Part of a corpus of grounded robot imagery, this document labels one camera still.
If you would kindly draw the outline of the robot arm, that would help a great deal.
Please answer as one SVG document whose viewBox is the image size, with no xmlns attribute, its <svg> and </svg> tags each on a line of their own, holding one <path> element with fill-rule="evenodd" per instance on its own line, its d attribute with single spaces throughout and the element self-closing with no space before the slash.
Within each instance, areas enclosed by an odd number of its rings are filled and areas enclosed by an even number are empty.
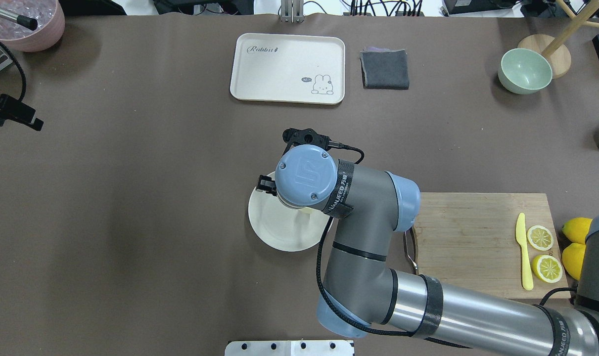
<svg viewBox="0 0 599 356">
<path fill-rule="evenodd" d="M 571 306 L 524 304 L 421 273 L 407 240 L 419 219 L 417 184 L 331 156 L 325 148 L 287 149 L 255 191 L 282 207 L 309 208 L 338 221 L 323 266 L 317 250 L 317 318 L 341 336 L 422 339 L 504 356 L 599 356 L 599 216 L 586 232 L 586 261 Z"/>
</svg>

